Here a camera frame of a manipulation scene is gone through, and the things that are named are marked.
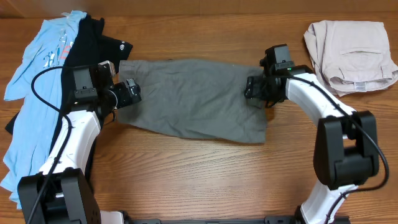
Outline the grey shorts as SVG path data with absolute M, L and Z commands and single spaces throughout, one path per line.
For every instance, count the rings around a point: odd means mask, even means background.
M 209 60 L 125 60 L 119 79 L 134 79 L 142 100 L 121 108 L 118 120 L 160 134 L 190 139 L 264 143 L 267 120 L 244 97 L 259 67 Z

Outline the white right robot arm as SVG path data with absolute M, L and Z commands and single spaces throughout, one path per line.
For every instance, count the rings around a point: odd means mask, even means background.
M 336 217 L 347 196 L 379 172 L 376 119 L 369 111 L 345 105 L 317 80 L 306 65 L 297 66 L 287 45 L 265 51 L 262 75 L 247 79 L 244 97 L 266 108 L 289 100 L 317 127 L 313 168 L 317 182 L 292 216 L 266 217 L 265 223 L 349 223 Z

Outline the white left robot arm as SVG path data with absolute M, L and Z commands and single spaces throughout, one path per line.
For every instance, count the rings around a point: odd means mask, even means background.
M 141 101 L 134 79 L 114 83 L 114 64 L 69 67 L 74 89 L 67 108 L 59 110 L 62 128 L 51 153 L 36 175 L 18 186 L 26 223 L 131 223 L 125 212 L 100 210 L 85 170 L 105 117 Z

